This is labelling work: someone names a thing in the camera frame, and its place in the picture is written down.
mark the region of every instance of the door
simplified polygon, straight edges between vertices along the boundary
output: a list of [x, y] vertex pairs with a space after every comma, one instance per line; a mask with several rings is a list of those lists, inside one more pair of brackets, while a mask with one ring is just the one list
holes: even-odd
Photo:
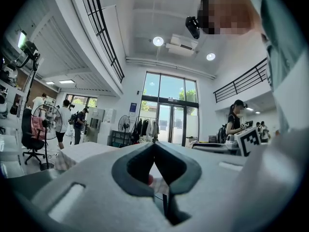
[[158, 140], [184, 146], [186, 132], [184, 107], [159, 104], [158, 118], [160, 129]]

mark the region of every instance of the ceiling air conditioning unit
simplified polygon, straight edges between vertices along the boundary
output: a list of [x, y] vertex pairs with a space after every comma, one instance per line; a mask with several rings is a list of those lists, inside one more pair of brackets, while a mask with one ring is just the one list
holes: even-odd
[[191, 57], [194, 54], [194, 50], [197, 47], [197, 44], [198, 41], [194, 41], [190, 38], [173, 34], [170, 43], [166, 44], [166, 48], [169, 49], [170, 53], [174, 53], [184, 57]]

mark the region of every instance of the standing fan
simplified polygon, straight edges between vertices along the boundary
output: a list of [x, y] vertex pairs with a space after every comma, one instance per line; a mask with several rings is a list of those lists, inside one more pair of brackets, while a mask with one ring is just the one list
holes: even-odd
[[120, 132], [124, 132], [124, 141], [122, 143], [123, 147], [125, 146], [125, 138], [126, 138], [126, 132], [130, 130], [130, 119], [127, 115], [123, 115], [118, 123], [118, 130]]
[[[32, 126], [35, 128], [35, 137], [45, 141], [45, 159], [46, 163], [40, 165], [40, 170], [46, 170], [49, 168], [53, 168], [54, 165], [52, 163], [48, 163], [47, 160], [47, 140], [52, 140], [56, 138], [56, 130], [60, 131], [62, 128], [62, 118], [59, 110], [50, 104], [43, 104], [35, 110], [34, 114], [40, 114], [39, 117], [32, 116]], [[57, 127], [54, 126], [54, 119], [57, 119]]]

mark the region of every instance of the pink cloth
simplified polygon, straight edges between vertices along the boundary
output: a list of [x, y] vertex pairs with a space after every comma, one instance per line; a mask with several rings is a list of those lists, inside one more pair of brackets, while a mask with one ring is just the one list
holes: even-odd
[[42, 121], [43, 121], [42, 117], [36, 117], [31, 115], [31, 131], [32, 135], [34, 135], [32, 137], [35, 139], [38, 138], [39, 131], [37, 129], [40, 129], [41, 131], [39, 140], [44, 140], [45, 128], [43, 127]]

